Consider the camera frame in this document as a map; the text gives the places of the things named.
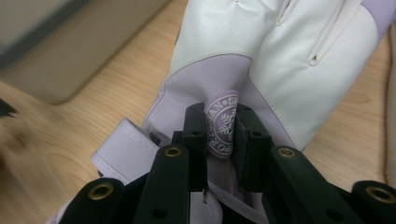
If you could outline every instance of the white glove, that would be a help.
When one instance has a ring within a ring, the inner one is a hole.
[[[227,158],[236,97],[255,110],[277,145],[304,149],[375,50],[395,8],[393,0],[190,0],[143,129],[169,144],[183,128],[186,107],[204,102],[208,149]],[[208,176],[244,201],[229,160],[209,158]]]

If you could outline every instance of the glove logo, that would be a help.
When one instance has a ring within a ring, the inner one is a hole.
[[[227,91],[205,107],[207,147],[219,158],[229,158],[233,152],[233,124],[237,104],[237,92]]]

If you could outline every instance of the glove finger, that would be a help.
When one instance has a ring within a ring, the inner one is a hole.
[[[377,33],[373,17],[362,6],[352,14],[325,57],[315,66],[306,61],[312,45],[303,42],[293,45],[294,36],[280,36],[285,44],[262,47],[250,68],[254,86],[299,149],[306,146],[330,116],[375,49]]]
[[[275,48],[277,45],[286,45],[287,49],[293,50],[288,55],[294,57],[294,61],[312,59],[313,52],[318,51],[323,45],[338,21],[343,11],[343,2],[342,0],[291,0],[285,13],[278,20],[278,26],[269,38],[263,41],[262,47]]]
[[[276,0],[190,0],[180,28],[170,74],[214,55],[235,53],[252,58],[276,22]]]

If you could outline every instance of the wood grain surface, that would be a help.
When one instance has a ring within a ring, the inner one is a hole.
[[[0,83],[20,113],[0,119],[0,223],[44,223],[97,177],[90,161],[118,122],[142,124],[169,63],[186,0],[173,0],[69,101],[48,105]],[[333,184],[384,182],[386,35],[305,155]]]

